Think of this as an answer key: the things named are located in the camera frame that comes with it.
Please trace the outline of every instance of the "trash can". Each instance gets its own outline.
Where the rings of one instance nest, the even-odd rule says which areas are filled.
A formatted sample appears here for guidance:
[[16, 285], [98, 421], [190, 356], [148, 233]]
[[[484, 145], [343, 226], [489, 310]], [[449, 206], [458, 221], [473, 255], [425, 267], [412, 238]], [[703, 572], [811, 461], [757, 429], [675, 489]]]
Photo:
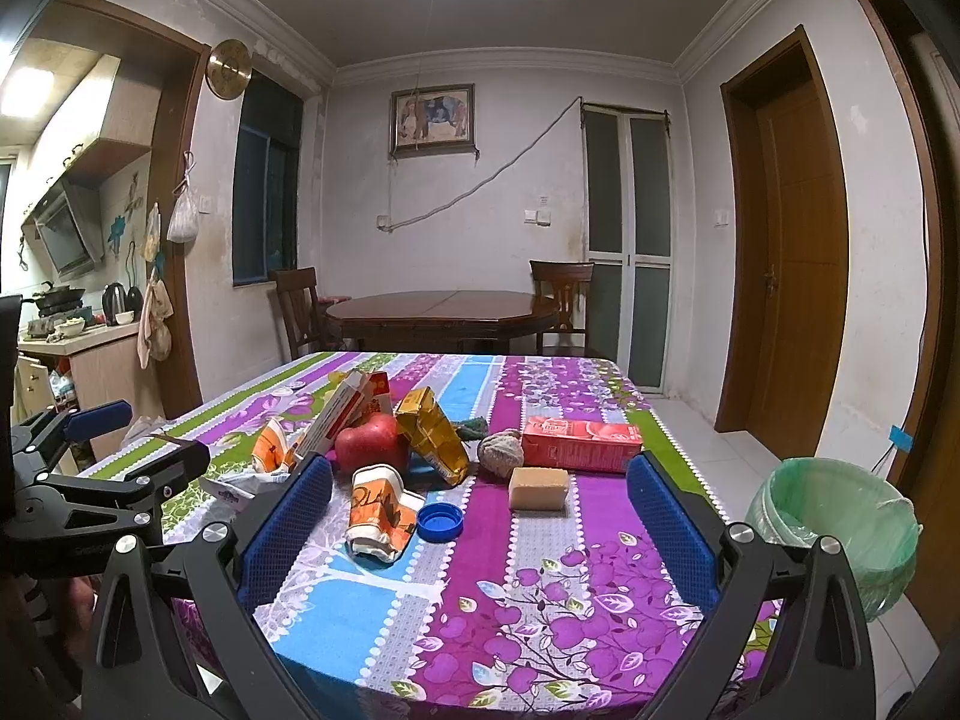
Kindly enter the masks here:
[[747, 522], [776, 544], [809, 547], [818, 536], [839, 538], [868, 621], [904, 593], [923, 530], [913, 503], [893, 485], [824, 458], [784, 461], [757, 490]]

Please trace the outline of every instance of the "framed picture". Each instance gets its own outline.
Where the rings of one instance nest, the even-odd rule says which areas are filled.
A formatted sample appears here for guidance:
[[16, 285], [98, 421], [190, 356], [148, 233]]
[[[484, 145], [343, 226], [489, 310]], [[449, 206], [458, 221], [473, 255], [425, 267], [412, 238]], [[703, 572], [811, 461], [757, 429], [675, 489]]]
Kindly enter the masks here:
[[394, 156], [476, 151], [471, 83], [394, 92], [390, 113]]

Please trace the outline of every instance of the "blue lid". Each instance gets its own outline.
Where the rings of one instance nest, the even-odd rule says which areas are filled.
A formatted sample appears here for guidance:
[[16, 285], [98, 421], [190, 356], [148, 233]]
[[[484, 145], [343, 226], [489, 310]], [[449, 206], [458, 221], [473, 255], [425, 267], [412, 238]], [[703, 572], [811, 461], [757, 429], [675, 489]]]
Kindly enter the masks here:
[[452, 503], [428, 503], [416, 513], [416, 532], [424, 541], [453, 541], [464, 530], [464, 513]]

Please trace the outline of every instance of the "bar of soap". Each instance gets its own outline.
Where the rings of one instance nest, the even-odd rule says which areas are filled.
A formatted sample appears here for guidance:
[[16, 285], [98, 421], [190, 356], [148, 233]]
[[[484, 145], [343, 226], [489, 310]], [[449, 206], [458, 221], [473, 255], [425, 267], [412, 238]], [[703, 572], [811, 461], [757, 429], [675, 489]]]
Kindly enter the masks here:
[[561, 512], [570, 475], [563, 469], [514, 469], [510, 475], [510, 508], [528, 512]]

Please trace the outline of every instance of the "tablecloth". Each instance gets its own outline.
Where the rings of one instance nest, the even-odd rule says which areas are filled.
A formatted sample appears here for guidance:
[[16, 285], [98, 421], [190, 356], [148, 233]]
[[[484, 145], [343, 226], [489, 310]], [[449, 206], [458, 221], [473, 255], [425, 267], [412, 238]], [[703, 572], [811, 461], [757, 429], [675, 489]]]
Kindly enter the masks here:
[[[531, 415], [635, 424], [677, 485], [726, 517], [650, 404], [605, 360], [323, 353], [205, 404], [168, 432], [209, 446], [208, 476], [243, 469], [269, 418], [290, 431], [304, 426], [332, 391], [330, 374], [354, 368], [386, 370], [395, 403], [430, 386], [451, 419], [483, 415], [492, 431]], [[121, 478], [167, 451], [167, 442], [140, 440], [88, 475]], [[349, 488], [336, 488], [274, 603], [256, 610], [263, 634], [323, 716], [483, 707], [513, 716], [632, 717], [642, 708], [702, 615], [680, 599], [623, 477], [574, 474], [565, 515], [510, 512], [505, 485], [475, 475], [428, 499], [463, 507], [464, 533], [439, 545], [414, 536], [401, 559], [384, 566], [347, 552]], [[187, 541], [227, 517], [195, 483], [165, 504], [165, 539]], [[774, 603], [762, 608], [731, 695], [757, 673], [777, 611]], [[186, 617], [200, 629], [189, 610]], [[203, 651], [203, 637], [193, 640]]]

